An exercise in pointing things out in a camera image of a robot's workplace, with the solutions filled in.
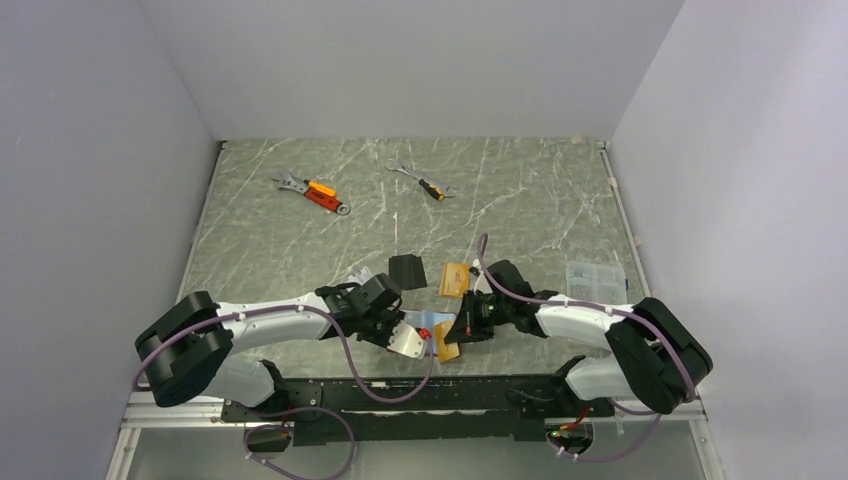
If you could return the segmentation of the black VIP card stack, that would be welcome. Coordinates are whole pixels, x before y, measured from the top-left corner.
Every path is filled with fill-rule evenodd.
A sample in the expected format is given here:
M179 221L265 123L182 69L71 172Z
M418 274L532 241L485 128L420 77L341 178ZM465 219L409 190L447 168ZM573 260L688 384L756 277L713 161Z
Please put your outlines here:
M428 286L423 259L414 254L390 257L388 275L402 290L417 290Z

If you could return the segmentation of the silver VIP card stack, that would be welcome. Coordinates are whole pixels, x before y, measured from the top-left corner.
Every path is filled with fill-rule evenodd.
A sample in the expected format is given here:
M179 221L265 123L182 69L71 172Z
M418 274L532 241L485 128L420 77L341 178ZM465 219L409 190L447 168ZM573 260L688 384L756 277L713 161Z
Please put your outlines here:
M370 280L373 276L374 276L374 274L372 273L372 271L367 266L365 266L365 267L362 267L361 269L357 270L356 272L352 273L351 275L349 275L347 280L349 282L364 284L368 280Z

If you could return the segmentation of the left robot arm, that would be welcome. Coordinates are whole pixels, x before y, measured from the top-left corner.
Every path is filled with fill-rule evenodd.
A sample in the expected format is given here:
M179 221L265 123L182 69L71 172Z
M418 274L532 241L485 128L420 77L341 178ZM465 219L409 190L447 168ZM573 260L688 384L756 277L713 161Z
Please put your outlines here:
M385 274L323 286L287 300L216 302L206 291L177 302L135 341L147 391L167 408L198 396L234 400L272 420L287 406L282 376L240 353L291 340L346 339L421 358L427 342L405 320L401 290Z

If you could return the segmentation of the orange gold card stack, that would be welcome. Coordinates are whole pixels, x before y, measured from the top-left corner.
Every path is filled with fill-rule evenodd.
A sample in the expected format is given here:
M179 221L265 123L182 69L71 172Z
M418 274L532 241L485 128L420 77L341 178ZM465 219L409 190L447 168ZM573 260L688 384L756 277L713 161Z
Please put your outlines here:
M448 262L444 265L439 295L461 299L471 283L471 266L466 263Z

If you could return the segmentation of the red leather card holder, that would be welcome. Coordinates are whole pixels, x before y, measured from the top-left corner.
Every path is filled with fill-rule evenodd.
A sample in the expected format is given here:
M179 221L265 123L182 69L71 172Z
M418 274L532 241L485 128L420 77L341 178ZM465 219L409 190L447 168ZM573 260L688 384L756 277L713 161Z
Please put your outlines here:
M454 320L456 319L456 315L452 313L445 312L434 312L434 311L417 311L417 310L404 310L406 314L405 319L402 322L406 322L416 329L419 330L422 337L428 339L430 341L430 346L432 347L432 351L427 356L436 356L436 340L434 337L434 326L438 323Z

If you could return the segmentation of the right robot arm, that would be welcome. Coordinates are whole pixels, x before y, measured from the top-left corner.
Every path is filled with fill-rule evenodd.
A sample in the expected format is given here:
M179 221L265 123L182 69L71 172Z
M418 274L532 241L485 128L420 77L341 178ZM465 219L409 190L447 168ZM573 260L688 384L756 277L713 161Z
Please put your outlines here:
M692 400L697 385L712 372L706 349L659 299L633 305L577 300L551 290L534 290L508 260L481 272L487 292L464 293L449 343L488 340L498 326L511 324L540 338L568 338L606 351L602 358L577 355L548 380L540 395L564 415L594 401L636 399L649 411L670 414Z

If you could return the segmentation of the single gold VIP card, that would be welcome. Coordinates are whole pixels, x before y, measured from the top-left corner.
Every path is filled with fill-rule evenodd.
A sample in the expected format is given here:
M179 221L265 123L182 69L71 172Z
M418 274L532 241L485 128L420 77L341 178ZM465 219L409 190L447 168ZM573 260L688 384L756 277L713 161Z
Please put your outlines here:
M457 343L449 343L447 334L454 325L454 320L438 323L434 326L434 337L436 340L436 355L440 363L454 360L460 356L460 348Z

